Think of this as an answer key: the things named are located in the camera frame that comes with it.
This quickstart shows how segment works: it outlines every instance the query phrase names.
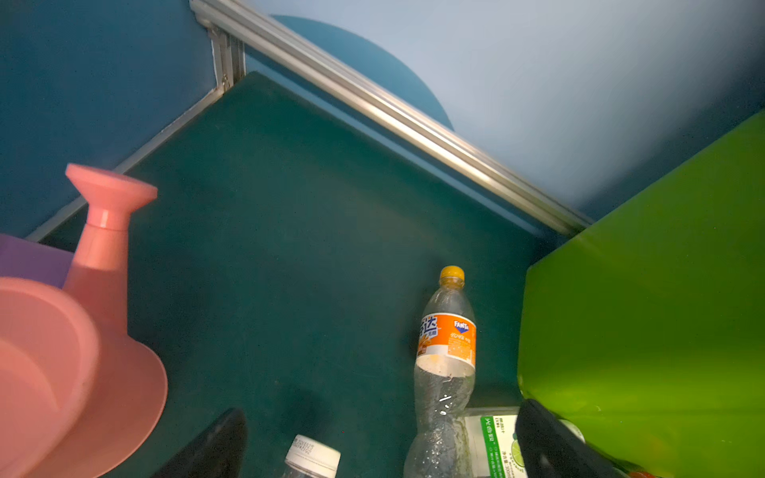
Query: plastic bottle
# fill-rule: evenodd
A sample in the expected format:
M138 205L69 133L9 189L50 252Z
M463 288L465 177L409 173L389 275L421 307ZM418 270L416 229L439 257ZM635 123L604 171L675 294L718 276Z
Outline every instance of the plastic bottle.
M467 433L459 420L475 383L476 327L463 292L465 273L450 265L425 307L415 362L417 437L404 478L469 478Z
M298 435L285 458L280 478L335 478L340 452L303 435Z

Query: pink watering can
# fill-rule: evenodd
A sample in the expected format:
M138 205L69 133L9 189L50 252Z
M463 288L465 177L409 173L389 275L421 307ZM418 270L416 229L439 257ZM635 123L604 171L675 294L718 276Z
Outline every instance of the pink watering can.
M160 359L128 336L130 215L150 184L70 164L88 220L63 291L0 278L0 478L93 478L154 429Z

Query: dark green table surface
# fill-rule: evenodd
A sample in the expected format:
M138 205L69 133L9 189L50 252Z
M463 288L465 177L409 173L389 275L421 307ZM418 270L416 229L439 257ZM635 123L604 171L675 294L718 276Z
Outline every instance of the dark green table surface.
M131 225L129 329L170 392L109 477L150 476L231 406L242 476L275 476L298 433L342 452L339 478L400 476L420 313L450 264L479 326L473 403L519 400L539 241L327 113L251 74L130 174L159 198ZM83 221L44 242L73 250Z

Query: white bottle cap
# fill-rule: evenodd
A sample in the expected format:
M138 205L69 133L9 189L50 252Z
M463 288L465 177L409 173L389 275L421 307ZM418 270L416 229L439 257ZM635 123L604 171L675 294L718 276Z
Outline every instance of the white bottle cap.
M287 465L302 468L316 478L334 478L339 462L339 451L303 435L295 437L285 458Z

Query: orange bottle label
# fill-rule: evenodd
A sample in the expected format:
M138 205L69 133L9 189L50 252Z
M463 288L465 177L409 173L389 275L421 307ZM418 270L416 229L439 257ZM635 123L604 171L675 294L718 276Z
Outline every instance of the orange bottle label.
M417 356L447 355L476 366L476 324L456 314L422 318Z

